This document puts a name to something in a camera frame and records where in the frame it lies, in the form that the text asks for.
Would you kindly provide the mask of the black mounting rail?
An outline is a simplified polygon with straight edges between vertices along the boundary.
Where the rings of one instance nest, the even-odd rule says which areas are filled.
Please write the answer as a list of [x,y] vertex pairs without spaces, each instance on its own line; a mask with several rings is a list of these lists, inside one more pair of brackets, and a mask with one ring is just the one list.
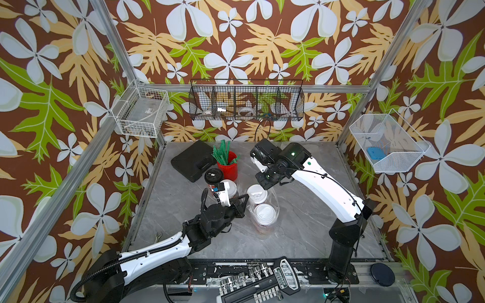
[[[257,266],[273,267],[275,259],[189,259],[186,263],[189,271],[172,278],[168,285],[191,284],[210,285],[210,279],[223,279],[227,276],[245,274],[255,276]],[[351,264],[345,270],[337,271],[328,266],[328,260],[322,258],[289,258],[298,279],[304,284],[358,284],[355,267]]]

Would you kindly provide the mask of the round black puck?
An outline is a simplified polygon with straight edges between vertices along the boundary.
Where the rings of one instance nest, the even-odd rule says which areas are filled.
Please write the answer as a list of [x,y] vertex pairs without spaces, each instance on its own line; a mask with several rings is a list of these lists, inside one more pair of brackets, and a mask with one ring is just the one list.
[[384,263],[375,263],[371,265],[370,275],[374,282],[383,287],[390,287],[395,283],[394,272]]

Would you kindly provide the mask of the red straw holder cup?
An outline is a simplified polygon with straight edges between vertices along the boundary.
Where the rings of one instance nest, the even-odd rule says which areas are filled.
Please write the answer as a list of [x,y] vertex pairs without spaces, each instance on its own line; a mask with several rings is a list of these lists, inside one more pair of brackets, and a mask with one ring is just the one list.
[[231,181],[236,182],[238,178],[238,167],[237,163],[232,163],[233,160],[237,158],[237,155],[233,151],[229,151],[229,158],[230,161],[229,165],[222,165],[217,163],[218,168],[222,171],[224,175],[224,179],[228,179]]

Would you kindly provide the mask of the black lid red cup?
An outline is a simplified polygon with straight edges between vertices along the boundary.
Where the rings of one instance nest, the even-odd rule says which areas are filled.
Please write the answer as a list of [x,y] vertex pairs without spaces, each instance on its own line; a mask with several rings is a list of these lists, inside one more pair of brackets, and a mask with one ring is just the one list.
[[212,190],[224,180],[224,174],[219,168],[208,169],[204,174],[204,180],[209,190]]

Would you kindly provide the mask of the clear plastic carrier bag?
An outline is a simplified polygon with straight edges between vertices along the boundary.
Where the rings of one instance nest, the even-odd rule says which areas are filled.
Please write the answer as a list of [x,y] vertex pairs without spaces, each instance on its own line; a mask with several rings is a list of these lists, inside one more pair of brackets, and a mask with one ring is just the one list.
[[263,189],[259,184],[247,189],[248,211],[256,230],[263,235],[274,231],[277,224],[280,207],[278,197],[273,188]]

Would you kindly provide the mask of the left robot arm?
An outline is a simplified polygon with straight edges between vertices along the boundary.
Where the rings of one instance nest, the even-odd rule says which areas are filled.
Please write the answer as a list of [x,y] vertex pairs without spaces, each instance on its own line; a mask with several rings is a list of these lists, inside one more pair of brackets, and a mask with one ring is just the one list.
[[234,219],[244,218],[248,200],[244,194],[231,198],[229,205],[202,205],[200,214],[164,241],[136,251],[104,252],[72,288],[70,300],[120,302],[149,286],[186,280],[191,273],[188,256],[210,245]]

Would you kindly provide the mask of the green wrapped straws bundle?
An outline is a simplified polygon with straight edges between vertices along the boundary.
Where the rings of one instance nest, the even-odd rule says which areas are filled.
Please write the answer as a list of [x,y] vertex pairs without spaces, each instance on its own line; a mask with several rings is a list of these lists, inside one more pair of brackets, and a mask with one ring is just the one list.
[[230,159],[230,146],[231,142],[226,140],[222,140],[219,146],[213,146],[212,156],[218,164],[229,166],[237,163],[239,156]]

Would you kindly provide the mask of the blue object in basket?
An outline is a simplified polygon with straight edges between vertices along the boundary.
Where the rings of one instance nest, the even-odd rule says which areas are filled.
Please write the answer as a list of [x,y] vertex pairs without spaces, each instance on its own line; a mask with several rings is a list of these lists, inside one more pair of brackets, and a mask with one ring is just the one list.
[[367,153],[372,161],[378,162],[386,157],[386,153],[379,147],[371,146],[367,148]]

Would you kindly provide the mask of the black plastic case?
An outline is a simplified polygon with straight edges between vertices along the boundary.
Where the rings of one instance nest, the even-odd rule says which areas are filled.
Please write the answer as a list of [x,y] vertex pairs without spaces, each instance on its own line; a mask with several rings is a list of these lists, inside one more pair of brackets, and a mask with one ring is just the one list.
[[204,141],[196,141],[171,160],[171,165],[187,180],[195,183],[213,165],[213,148]]

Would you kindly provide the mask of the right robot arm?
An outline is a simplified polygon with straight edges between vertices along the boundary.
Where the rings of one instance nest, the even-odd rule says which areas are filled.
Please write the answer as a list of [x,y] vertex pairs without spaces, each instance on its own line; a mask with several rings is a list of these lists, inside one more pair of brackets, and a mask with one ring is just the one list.
[[376,202],[351,193],[299,143],[291,142],[281,149],[263,139],[253,147],[250,157],[259,169],[255,177],[263,189],[283,186],[285,178],[290,183],[298,181],[333,211],[336,220],[329,230],[333,242],[326,271],[330,281],[344,282]]

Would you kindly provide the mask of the socket wrench set tray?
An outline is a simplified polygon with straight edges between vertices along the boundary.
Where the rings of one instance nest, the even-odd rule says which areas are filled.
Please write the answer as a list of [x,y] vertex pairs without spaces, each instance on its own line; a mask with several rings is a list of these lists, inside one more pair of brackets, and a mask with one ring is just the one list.
[[217,302],[266,302],[285,295],[294,295],[301,290],[298,275],[293,265],[285,257],[248,269],[236,276],[221,281]]

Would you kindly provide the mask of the steel wrench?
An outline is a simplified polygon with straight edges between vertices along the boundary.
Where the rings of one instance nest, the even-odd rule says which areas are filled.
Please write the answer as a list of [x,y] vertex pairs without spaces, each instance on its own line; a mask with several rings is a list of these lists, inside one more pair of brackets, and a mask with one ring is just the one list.
[[161,232],[160,233],[156,233],[156,235],[155,235],[155,241],[154,242],[155,243],[158,243],[161,240],[163,240],[163,233],[161,233]]

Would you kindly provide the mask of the white lid cup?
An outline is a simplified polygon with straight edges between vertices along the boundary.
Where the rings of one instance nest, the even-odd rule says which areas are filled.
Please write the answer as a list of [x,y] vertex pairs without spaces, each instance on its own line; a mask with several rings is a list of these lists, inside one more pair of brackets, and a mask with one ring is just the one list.
[[254,219],[259,232],[267,234],[277,221],[277,211],[272,205],[262,203],[255,208]]
[[246,193],[249,196],[248,204],[251,212],[253,212],[258,205],[265,203],[269,196],[268,191],[263,189],[259,184],[250,186]]
[[234,198],[237,195],[237,185],[234,181],[225,179],[222,181],[224,185],[225,192],[227,193],[229,199]]

